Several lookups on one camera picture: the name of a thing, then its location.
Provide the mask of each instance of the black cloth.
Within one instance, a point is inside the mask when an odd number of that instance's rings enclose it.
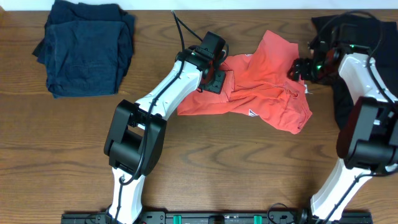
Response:
[[[133,55],[134,16],[117,4],[55,1],[33,54],[55,98],[118,92]]]
[[[317,31],[319,31],[331,18],[335,16],[323,16],[312,18]],[[360,33],[356,35],[358,45],[375,48],[379,40],[379,22],[374,19],[345,15],[335,19],[328,25],[320,37],[326,43],[331,41],[331,30],[334,26],[342,23],[357,25]],[[398,96],[398,32],[396,22],[382,22],[383,40],[379,46],[374,59],[376,60],[376,68],[383,82],[392,94]],[[340,129],[342,129],[351,113],[354,103],[349,94],[346,83],[342,79],[338,79],[332,84],[333,102],[335,106],[335,119]]]

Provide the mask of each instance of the wooden tabletop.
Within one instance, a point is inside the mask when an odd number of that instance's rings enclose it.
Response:
[[[60,223],[64,212],[96,212],[113,197],[103,146],[116,105],[151,91],[169,73],[180,39],[169,11],[134,11],[135,54],[119,94],[53,99],[46,71],[31,55],[49,12],[0,18],[0,222]],[[311,17],[341,11],[177,11],[197,34],[211,30],[230,55],[251,54],[266,30],[299,44],[315,36]],[[398,11],[372,11],[398,21]],[[183,31],[186,45],[197,44]],[[338,128],[331,89],[311,85],[313,112],[301,133],[279,131],[243,114],[177,116],[167,125],[159,163],[146,178],[143,204],[175,211],[267,210],[307,203],[336,162]],[[398,175],[369,181],[349,203],[375,223],[397,223]]]

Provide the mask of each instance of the brown wood surface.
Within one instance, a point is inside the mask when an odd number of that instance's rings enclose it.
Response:
[[[45,67],[31,55],[48,12],[5,12],[0,20],[0,223],[60,223],[64,212],[98,211],[113,197],[103,145],[116,105],[151,91],[170,71],[180,40],[169,11],[136,11],[135,55],[118,95],[55,100]],[[212,30],[230,54],[255,51],[266,30],[299,43],[315,35],[311,17],[341,11],[178,11],[199,35]],[[372,11],[397,21],[398,11]],[[197,41],[184,31],[186,44]],[[330,88],[309,84],[312,117],[297,135],[242,114],[177,116],[146,179],[144,205],[169,210],[299,207],[336,162],[338,128]],[[398,177],[374,179],[348,208],[397,223]]]

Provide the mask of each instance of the green connector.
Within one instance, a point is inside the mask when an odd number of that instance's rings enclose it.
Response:
[[[174,215],[173,216],[173,224],[182,224],[181,215]]]
[[[262,216],[255,215],[254,216],[254,224],[262,224]]]

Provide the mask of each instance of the red cloth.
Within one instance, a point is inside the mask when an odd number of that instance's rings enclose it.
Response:
[[[180,103],[177,113],[258,115],[277,129],[297,134],[312,115],[303,81],[287,78],[298,57],[297,44],[267,31],[254,54],[230,56],[221,65],[226,71],[221,94],[194,91]]]

